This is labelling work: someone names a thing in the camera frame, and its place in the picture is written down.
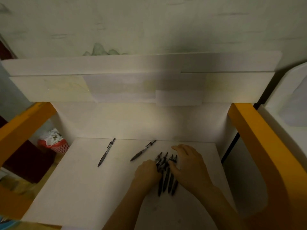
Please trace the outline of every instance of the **left hand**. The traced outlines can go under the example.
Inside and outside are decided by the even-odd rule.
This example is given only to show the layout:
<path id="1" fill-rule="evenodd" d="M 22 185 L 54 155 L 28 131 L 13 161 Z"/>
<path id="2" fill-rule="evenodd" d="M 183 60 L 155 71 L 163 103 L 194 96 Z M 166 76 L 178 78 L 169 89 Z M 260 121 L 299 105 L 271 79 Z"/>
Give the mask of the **left hand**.
<path id="1" fill-rule="evenodd" d="M 159 182 L 161 176 L 162 174 L 157 171 L 157 166 L 154 161 L 144 161 L 136 169 L 130 188 L 141 192 L 145 196 Z"/>

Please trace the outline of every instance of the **black pen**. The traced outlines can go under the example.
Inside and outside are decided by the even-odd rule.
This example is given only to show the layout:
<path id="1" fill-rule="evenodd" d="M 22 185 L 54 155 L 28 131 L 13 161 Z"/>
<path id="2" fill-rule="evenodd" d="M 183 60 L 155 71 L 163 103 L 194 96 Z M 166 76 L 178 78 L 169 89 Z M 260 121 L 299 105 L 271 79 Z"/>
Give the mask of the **black pen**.
<path id="1" fill-rule="evenodd" d="M 112 145 L 113 145 L 113 143 L 115 142 L 115 140 L 116 140 L 115 138 L 114 138 L 113 140 L 111 140 L 111 142 L 110 142 L 109 145 L 108 145 L 108 149 L 106 150 L 106 152 L 104 153 L 104 155 L 103 155 L 102 158 L 100 159 L 100 161 L 99 161 L 97 167 L 99 167 L 99 166 L 102 164 L 102 162 L 103 162 L 104 159 L 106 158 L 106 155 L 107 155 L 108 152 L 110 151 L 110 148 L 112 147 Z"/>
<path id="2" fill-rule="evenodd" d="M 148 145 L 145 146 L 145 148 L 144 148 L 142 151 L 138 152 L 133 158 L 131 158 L 130 161 L 133 161 L 133 160 L 135 160 L 136 158 L 138 158 L 143 152 L 145 152 L 145 151 L 146 151 L 150 146 L 152 146 L 153 143 L 156 142 L 156 141 L 157 141 L 156 139 L 153 140 L 153 141 L 151 141 Z"/>

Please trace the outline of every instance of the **right hand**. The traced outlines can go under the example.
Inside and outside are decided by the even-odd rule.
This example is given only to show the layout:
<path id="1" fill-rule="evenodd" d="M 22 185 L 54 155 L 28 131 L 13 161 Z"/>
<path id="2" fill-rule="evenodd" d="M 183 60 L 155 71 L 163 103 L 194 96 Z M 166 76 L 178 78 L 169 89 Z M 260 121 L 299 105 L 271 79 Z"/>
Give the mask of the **right hand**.
<path id="1" fill-rule="evenodd" d="M 174 177 L 184 188 L 199 197 L 214 187 L 202 156 L 193 147 L 180 144 L 172 146 L 172 149 L 178 153 L 181 168 L 178 170 L 172 161 L 168 161 L 169 167 Z"/>

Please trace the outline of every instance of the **wooden floor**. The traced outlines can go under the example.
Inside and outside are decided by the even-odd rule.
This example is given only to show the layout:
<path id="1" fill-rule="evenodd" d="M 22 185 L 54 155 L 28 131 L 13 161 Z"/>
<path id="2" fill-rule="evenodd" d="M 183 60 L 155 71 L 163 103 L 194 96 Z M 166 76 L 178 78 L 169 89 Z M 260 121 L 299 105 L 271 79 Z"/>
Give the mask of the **wooden floor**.
<path id="1" fill-rule="evenodd" d="M 40 192 L 41 188 L 44 186 L 60 160 L 62 159 L 62 155 L 57 154 L 54 163 L 41 179 L 41 181 L 37 184 L 31 184 L 23 179 L 15 179 L 9 176 L 5 176 L 1 179 L 0 185 L 4 186 L 7 189 L 10 189 L 18 194 L 24 194 L 31 199 L 34 199 L 37 194 Z M 19 222 L 9 228 L 10 230 L 54 230 L 52 227 L 44 226 L 42 224 L 34 224 L 27 222 Z"/>

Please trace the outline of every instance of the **bundle of pens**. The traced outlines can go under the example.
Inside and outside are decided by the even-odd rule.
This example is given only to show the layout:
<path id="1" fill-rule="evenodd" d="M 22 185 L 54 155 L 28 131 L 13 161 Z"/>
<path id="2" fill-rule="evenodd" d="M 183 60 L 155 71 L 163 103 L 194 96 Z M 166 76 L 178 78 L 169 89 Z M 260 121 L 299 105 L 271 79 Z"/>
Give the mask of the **bundle of pens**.
<path id="1" fill-rule="evenodd" d="M 157 170 L 158 172 L 162 173 L 162 177 L 159 181 L 159 188 L 158 188 L 158 196 L 160 197 L 161 192 L 163 191 L 163 193 L 166 191 L 167 188 L 167 184 L 168 184 L 168 193 L 170 193 L 171 191 L 171 195 L 173 196 L 175 194 L 175 191 L 177 189 L 178 186 L 178 181 L 175 180 L 174 186 L 173 186 L 173 182 L 174 182 L 174 175 L 171 173 L 171 175 L 169 176 L 170 173 L 170 169 L 169 169 L 169 163 L 168 161 L 173 161 L 174 163 L 177 162 L 177 155 L 175 157 L 173 157 L 173 155 L 170 156 L 170 158 L 167 160 L 168 152 L 166 153 L 166 155 L 164 157 L 162 157 L 162 152 L 155 158 L 155 162 L 157 164 Z M 166 171 L 166 175 L 165 175 L 165 179 L 163 182 L 163 175 L 164 175 L 164 171 Z"/>

